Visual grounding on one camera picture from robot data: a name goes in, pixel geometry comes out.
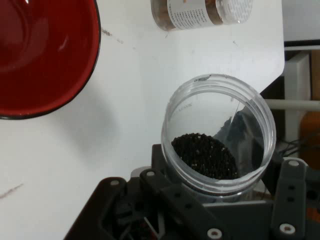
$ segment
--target white lid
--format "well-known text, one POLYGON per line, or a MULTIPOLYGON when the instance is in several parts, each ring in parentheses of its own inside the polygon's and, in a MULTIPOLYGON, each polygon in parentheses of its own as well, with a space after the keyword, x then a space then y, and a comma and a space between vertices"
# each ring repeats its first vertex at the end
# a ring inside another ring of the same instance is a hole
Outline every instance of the white lid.
POLYGON ((253 0, 216 0, 218 13, 225 24, 240 24, 248 20, 253 0))

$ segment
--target jar label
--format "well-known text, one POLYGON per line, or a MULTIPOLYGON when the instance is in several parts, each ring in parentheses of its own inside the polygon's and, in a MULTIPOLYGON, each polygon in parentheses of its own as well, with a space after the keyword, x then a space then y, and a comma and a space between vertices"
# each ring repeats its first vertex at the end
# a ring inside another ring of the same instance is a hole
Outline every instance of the jar label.
POLYGON ((167 0, 172 24, 181 30, 213 26, 205 0, 167 0))

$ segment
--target white table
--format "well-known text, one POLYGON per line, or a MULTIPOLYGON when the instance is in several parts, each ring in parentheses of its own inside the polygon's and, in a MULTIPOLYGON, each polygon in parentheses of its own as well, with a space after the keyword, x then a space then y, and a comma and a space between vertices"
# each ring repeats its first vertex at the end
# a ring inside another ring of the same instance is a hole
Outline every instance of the white table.
POLYGON ((185 81, 227 74, 262 91, 283 72, 279 0, 255 0, 245 24, 169 34, 148 0, 98 6, 112 36, 102 35, 84 90, 49 115, 0 120, 2 240, 62 239, 101 179, 150 165, 166 104, 185 81))

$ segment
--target white surface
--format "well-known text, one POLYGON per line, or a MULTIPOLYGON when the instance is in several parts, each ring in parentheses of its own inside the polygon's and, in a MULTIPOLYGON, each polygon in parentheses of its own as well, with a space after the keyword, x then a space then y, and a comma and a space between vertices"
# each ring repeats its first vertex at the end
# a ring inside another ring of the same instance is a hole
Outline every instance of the white surface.
POLYGON ((151 162, 174 90, 228 74, 261 91, 284 68, 281 1, 255 0, 248 22, 166 32, 148 0, 99 0, 99 60, 68 105, 35 119, 0 120, 0 239, 62 239, 106 177, 151 162))
POLYGON ((286 46, 285 51, 320 50, 320 45, 312 46, 286 46))
MULTIPOLYGON (((310 100, 310 56, 309 52, 300 52, 285 62, 284 67, 284 98, 286 100, 310 100)), ((306 111, 285 111, 285 140, 288 142, 299 139, 300 122, 306 111)))
POLYGON ((282 0, 285 41, 320 39, 320 1, 282 0))

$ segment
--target red bowl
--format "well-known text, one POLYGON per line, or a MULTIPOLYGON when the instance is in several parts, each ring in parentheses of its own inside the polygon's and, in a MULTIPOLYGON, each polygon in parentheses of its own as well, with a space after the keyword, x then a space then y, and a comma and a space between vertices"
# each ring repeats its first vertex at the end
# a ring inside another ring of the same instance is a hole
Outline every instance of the red bowl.
POLYGON ((70 102, 95 68, 100 40, 96 0, 0 0, 0 118, 70 102))

